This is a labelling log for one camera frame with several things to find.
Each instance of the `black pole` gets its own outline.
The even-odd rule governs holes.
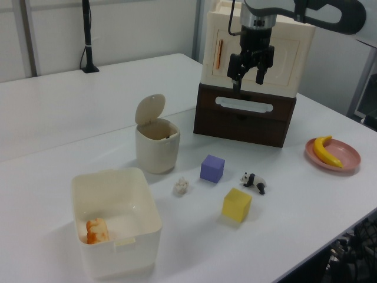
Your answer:
[[[82,68],[82,70],[86,74],[99,72],[99,69],[93,64],[89,10],[89,0],[82,0],[82,14],[84,16],[85,52],[87,53],[87,65],[85,68]]]

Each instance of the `white wall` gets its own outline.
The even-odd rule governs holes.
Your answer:
[[[200,63],[203,62],[206,14],[210,4],[211,0],[201,0],[200,41],[196,57]],[[299,92],[346,115],[370,50],[370,47],[345,35],[317,28]]]
[[[197,2],[90,0],[94,64],[191,57]],[[29,12],[38,75],[77,70],[85,46],[81,0],[29,0]]]
[[[0,1],[0,83],[31,76],[17,1]]]

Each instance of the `bin lid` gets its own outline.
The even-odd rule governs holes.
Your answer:
[[[161,115],[165,107],[163,94],[153,94],[144,98],[136,109],[135,122],[138,125],[151,123]]]

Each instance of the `small white figurine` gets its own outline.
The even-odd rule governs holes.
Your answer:
[[[189,182],[185,180],[184,177],[179,178],[179,181],[174,184],[174,191],[179,195],[184,195],[187,193],[187,187],[189,186]]]

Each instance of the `pink plate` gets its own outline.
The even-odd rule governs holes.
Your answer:
[[[334,171],[350,171],[359,166],[361,162],[361,157],[359,153],[348,144],[340,140],[334,140],[334,139],[328,140],[324,144],[324,146],[325,146],[325,149],[329,153],[337,157],[343,163],[343,168],[331,166],[322,162],[314,153],[314,150],[313,150],[314,141],[315,139],[311,139],[306,143],[305,151],[307,155],[309,156],[309,158],[313,160],[315,163],[317,163],[319,166],[322,166],[323,168],[334,170]]]

